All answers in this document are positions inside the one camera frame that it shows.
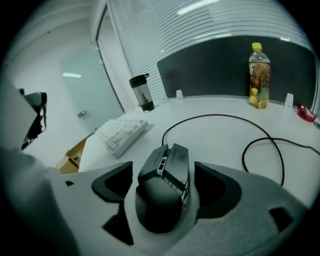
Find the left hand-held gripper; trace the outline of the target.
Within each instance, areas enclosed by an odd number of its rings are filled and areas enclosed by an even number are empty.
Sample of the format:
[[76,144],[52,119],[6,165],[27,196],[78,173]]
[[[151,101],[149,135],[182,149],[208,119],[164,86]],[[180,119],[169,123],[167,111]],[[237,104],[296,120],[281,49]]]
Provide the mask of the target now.
[[0,147],[24,150],[47,129],[45,92],[24,94],[10,84],[0,86]]

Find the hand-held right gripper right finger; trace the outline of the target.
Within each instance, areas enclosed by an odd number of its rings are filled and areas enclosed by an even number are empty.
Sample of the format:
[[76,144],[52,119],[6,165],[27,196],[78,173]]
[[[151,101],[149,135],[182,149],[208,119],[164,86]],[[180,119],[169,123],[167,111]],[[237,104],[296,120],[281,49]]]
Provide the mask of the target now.
[[306,206],[275,181],[214,164],[194,164],[196,222],[177,256],[266,256],[298,226]]

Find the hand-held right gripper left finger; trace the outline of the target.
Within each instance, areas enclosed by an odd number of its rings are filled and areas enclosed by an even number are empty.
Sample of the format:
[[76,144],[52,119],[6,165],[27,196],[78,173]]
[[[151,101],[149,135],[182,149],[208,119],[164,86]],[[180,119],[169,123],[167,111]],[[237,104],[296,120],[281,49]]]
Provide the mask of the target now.
[[131,161],[86,172],[49,173],[59,211],[69,228],[61,256],[138,256],[125,197],[133,181]]

